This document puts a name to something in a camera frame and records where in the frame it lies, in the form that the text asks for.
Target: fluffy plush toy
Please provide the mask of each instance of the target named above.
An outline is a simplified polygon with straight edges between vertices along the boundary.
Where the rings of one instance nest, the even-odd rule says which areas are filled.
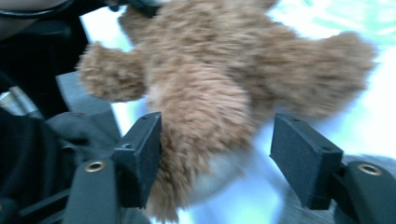
[[[78,66],[91,94],[112,102],[147,95],[163,113],[161,167],[148,211],[177,209],[221,189],[248,158],[276,105],[324,117],[364,90],[374,50],[355,34],[300,38],[265,16],[274,0],[172,0],[147,18],[128,7],[120,26],[135,45],[88,47]]]

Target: brown teddy bear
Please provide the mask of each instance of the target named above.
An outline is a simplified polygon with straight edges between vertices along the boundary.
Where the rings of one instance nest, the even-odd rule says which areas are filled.
[[[159,220],[221,189],[248,160],[275,106],[336,113],[366,87],[374,49],[357,35],[301,38],[264,13],[275,0],[172,0],[153,19],[128,7],[130,52],[92,44],[78,66],[87,91],[112,102],[147,95],[163,113],[162,159],[148,200]]]

